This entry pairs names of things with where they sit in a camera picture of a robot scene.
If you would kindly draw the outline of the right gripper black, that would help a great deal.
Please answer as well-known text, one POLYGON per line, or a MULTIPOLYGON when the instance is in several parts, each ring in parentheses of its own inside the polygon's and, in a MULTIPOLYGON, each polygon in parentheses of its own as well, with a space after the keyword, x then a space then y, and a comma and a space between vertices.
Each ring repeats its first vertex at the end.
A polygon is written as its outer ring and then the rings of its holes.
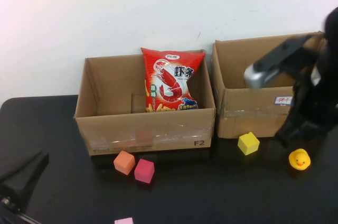
POLYGON ((337 125, 337 75, 324 77, 317 66, 306 70, 304 81, 293 86, 293 104, 275 139, 288 147, 296 138, 325 138, 337 125))

